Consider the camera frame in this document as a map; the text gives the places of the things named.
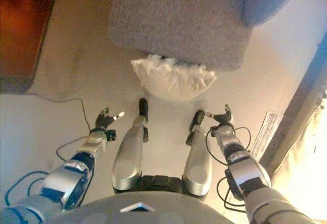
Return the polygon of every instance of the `power cord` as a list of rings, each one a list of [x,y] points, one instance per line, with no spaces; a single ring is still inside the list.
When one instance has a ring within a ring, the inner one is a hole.
[[[245,130],[247,130],[247,132],[249,133],[249,142],[248,142],[248,144],[247,144],[247,146],[246,146],[246,148],[245,148],[245,150],[247,150],[247,149],[249,149],[249,146],[250,146],[250,144],[251,144],[251,132],[250,132],[250,129],[248,129],[247,127],[239,127],[239,128],[237,128],[237,129],[235,129],[235,131],[236,131],[236,130],[239,130],[239,129],[245,129]]]
[[[224,199],[224,198],[220,195],[220,193],[219,193],[219,185],[220,185],[220,183],[221,183],[223,180],[225,180],[225,179],[227,179],[227,177],[222,177],[222,178],[218,181],[218,183],[217,183],[217,187],[216,187],[217,194],[218,194],[219,198],[220,198],[222,201],[225,201],[225,199]],[[227,201],[226,201],[226,203],[229,204],[230,206],[234,206],[234,207],[243,207],[243,206],[244,206],[244,204],[242,204],[242,205],[236,205],[236,204],[232,204],[232,203],[227,202]]]
[[[238,209],[230,208],[230,207],[228,207],[226,205],[228,203],[227,202],[227,198],[228,198],[229,192],[230,192],[230,188],[227,190],[227,193],[226,193],[226,196],[225,196],[225,200],[224,200],[224,207],[225,207],[225,209],[226,210],[232,210],[232,211],[240,212],[240,213],[246,213],[246,211],[244,211],[244,210],[238,210]]]
[[[36,180],[33,180],[33,181],[30,183],[30,185],[29,185],[29,187],[28,187],[28,189],[27,189],[27,196],[30,196],[30,195],[31,195],[31,189],[32,189],[32,186],[33,186],[36,182],[41,181],[41,180],[44,180],[44,179],[45,179],[45,178],[42,177],[42,178],[38,178],[38,179],[36,179]]]
[[[82,110],[83,110],[83,116],[84,116],[84,120],[85,120],[85,122],[86,122],[86,125],[87,125],[87,127],[88,127],[88,130],[89,131],[91,131],[91,127],[90,127],[90,124],[89,124],[89,122],[88,122],[88,120],[87,120],[87,118],[86,118],[86,112],[85,112],[85,107],[84,107],[84,102],[83,102],[83,99],[82,98],[73,98],[73,99],[68,99],[68,100],[62,100],[62,101],[58,101],[58,100],[53,100],[53,99],[49,99],[49,98],[45,98],[45,97],[42,97],[42,96],[39,96],[38,94],[35,94],[35,93],[25,93],[25,94],[23,94],[23,95],[30,95],[30,96],[36,96],[36,97],[38,97],[39,99],[42,99],[42,100],[46,100],[46,101],[49,101],[49,102],[52,102],[52,103],[66,103],[66,102],[71,102],[71,101],[75,101],[75,100],[78,100],[78,101],[80,101],[81,102],[81,106],[82,106]],[[61,160],[63,160],[63,161],[66,161],[66,159],[64,159],[60,154],[59,154],[59,150],[60,149],[62,149],[63,147],[65,147],[65,146],[67,146],[67,145],[70,145],[70,144],[72,144],[72,143],[74,143],[74,142],[77,142],[77,141],[79,141],[79,140],[81,140],[81,139],[84,139],[84,138],[86,138],[87,136],[83,136],[83,137],[80,137],[80,138],[77,138],[77,139],[75,139],[75,140],[73,140],[73,141],[70,141],[70,142],[67,142],[67,143],[65,143],[65,144],[63,144],[63,145],[61,145],[57,150],[56,150],[56,155],[61,159]],[[32,172],[30,172],[30,173],[27,173],[27,174],[25,174],[24,176],[22,176],[12,187],[10,187],[8,190],[7,190],[7,192],[6,192],[6,194],[5,194],[5,203],[6,203],[6,205],[7,206],[10,206],[10,202],[9,202],[9,194],[10,194],[10,192],[16,187],[16,186],[18,186],[26,177],[28,177],[29,175],[32,175],[32,174],[37,174],[37,173],[40,173],[40,174],[45,174],[45,175],[48,175],[49,173],[47,173],[47,172],[45,172],[45,171],[32,171]],[[87,192],[87,190],[88,190],[88,187],[89,187],[89,185],[90,185],[90,183],[91,183],[91,181],[92,181],[92,179],[93,179],[93,175],[94,175],[94,169],[93,169],[93,171],[92,171],[92,176],[91,176],[91,178],[90,178],[90,182],[89,182],[89,184],[88,184],[88,186],[87,186],[87,189],[86,189],[86,191],[85,191],[85,193],[84,193],[84,195],[83,195],[83,197],[82,197],[82,200],[80,201],[80,203],[79,203],[79,206],[82,204],[82,202],[83,202],[83,200],[84,200],[84,197],[85,197],[85,194],[86,194],[86,192]],[[29,187],[27,188],[27,196],[30,196],[30,194],[31,194],[31,189],[32,189],[32,186],[36,183],[36,182],[38,182],[38,181],[41,181],[41,180],[43,180],[44,179],[44,177],[42,177],[42,178],[38,178],[38,179],[35,179],[34,181],[32,181],[31,183],[30,183],[30,185],[29,185]]]
[[[250,146],[250,143],[251,143],[251,132],[250,132],[250,130],[247,128],[247,127],[239,127],[239,128],[237,128],[237,129],[235,129],[235,133],[236,133],[236,130],[238,130],[238,129],[246,129],[247,131],[248,131],[248,133],[249,133],[249,142],[248,142],[248,144],[247,144],[247,146],[246,146],[246,150],[249,148],[249,146]],[[221,160],[219,160],[218,158],[216,158],[215,156],[214,156],[214,154],[210,151],[210,149],[209,149],[209,146],[208,146],[208,136],[209,136],[209,133],[211,132],[211,129],[208,131],[208,133],[206,133],[206,136],[205,136],[205,146],[206,146],[206,150],[209,152],[209,154],[214,158],[214,160],[216,160],[218,163],[220,163],[220,164],[222,164],[222,165],[224,165],[224,166],[227,166],[227,164],[226,163],[224,163],[223,161],[221,161]]]
[[[61,148],[65,147],[65,146],[68,146],[68,145],[70,145],[70,144],[72,144],[72,143],[74,143],[74,142],[77,142],[77,141],[79,141],[79,140],[81,140],[81,139],[84,139],[84,138],[86,138],[86,137],[87,137],[87,136],[82,136],[82,137],[80,137],[80,138],[77,138],[77,139],[75,139],[75,140],[73,140],[73,141],[69,141],[69,142],[67,142],[67,143],[65,143],[65,144],[63,144],[63,145],[61,145],[61,146],[58,147],[58,149],[56,150],[56,155],[57,155],[61,160],[63,160],[64,162],[66,162],[67,160],[64,159],[64,158],[59,154],[59,150],[60,150]]]
[[[241,212],[241,213],[246,213],[244,210],[239,210],[239,209],[235,209],[235,208],[231,208],[231,207],[228,207],[227,205],[230,205],[230,206],[233,206],[233,207],[244,207],[245,205],[242,204],[242,205],[236,205],[236,204],[232,204],[230,202],[227,201],[227,198],[228,198],[228,195],[229,195],[229,192],[230,192],[230,188],[227,190],[227,193],[226,193],[226,196],[225,198],[223,198],[221,195],[220,195],[220,192],[219,192],[219,185],[220,183],[225,180],[226,177],[223,177],[221,178],[218,183],[217,183],[217,194],[219,196],[219,198],[224,202],[224,207],[225,209],[227,210],[232,210],[232,211],[236,211],[236,212]]]
[[[25,174],[24,176],[22,176],[18,181],[16,181],[16,183],[14,185],[12,185],[11,188],[8,189],[8,191],[6,192],[5,194],[5,203],[7,206],[10,206],[10,202],[9,202],[9,194],[10,192],[18,186],[19,183],[21,183],[26,177],[32,175],[32,174],[45,174],[45,175],[48,175],[49,173],[48,172],[45,172],[45,171],[40,171],[40,170],[37,170],[37,171],[32,171],[30,173],[27,173]]]

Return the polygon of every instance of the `blue cable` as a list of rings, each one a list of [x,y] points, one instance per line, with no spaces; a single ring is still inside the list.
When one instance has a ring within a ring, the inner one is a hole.
[[[16,181],[16,183],[8,189],[8,191],[6,192],[5,194],[5,203],[7,206],[10,206],[10,203],[9,203],[9,194],[10,192],[19,184],[21,183],[26,177],[30,176],[31,174],[45,174],[45,175],[48,175],[49,173],[45,172],[45,171],[40,171],[40,170],[37,170],[37,171],[32,171],[30,173],[27,173],[25,174],[24,176],[22,176],[18,181]]]
[[[42,177],[42,178],[38,178],[38,179],[36,179],[36,180],[33,180],[31,183],[30,183],[30,185],[29,185],[29,187],[28,187],[28,189],[27,189],[27,196],[30,196],[31,195],[31,189],[32,189],[32,186],[34,185],[34,183],[36,183],[36,182],[38,182],[38,181],[40,181],[40,180],[44,180],[45,178],[44,177]]]

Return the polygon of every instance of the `white pillow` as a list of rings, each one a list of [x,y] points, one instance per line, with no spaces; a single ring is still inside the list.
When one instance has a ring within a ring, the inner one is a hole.
[[[189,101],[205,92],[217,79],[203,65],[189,64],[172,58],[149,55],[132,60],[139,80],[149,93],[170,101]]]

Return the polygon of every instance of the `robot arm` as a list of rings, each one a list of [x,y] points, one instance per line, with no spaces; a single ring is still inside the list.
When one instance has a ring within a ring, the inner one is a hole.
[[[104,153],[108,141],[115,140],[109,124],[124,115],[110,117],[103,110],[81,149],[54,172],[40,187],[38,195],[25,197],[0,212],[4,223],[39,223],[80,206],[92,180],[96,159]]]
[[[212,128],[212,135],[226,158],[225,174],[231,192],[236,199],[244,200],[249,222],[314,223],[271,188],[268,173],[243,147],[233,125],[226,120],[220,122]]]

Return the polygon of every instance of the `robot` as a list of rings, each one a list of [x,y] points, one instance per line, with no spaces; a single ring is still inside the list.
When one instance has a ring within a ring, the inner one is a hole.
[[[108,126],[123,116],[111,117],[103,110],[96,127],[90,131],[81,149],[50,173],[37,195],[0,211],[2,223],[232,223],[205,205],[212,182],[212,155],[208,150],[201,122],[205,116],[219,125],[211,127],[225,159],[225,175],[233,196],[243,200],[251,224],[314,223],[273,190],[266,170],[253,158],[239,139],[231,123],[231,111],[213,115],[196,112],[186,144],[191,146],[181,178],[142,175],[142,146],[149,139],[148,102],[139,101],[139,116],[126,133],[112,169],[116,195],[81,206],[91,183],[96,159],[115,139]]]

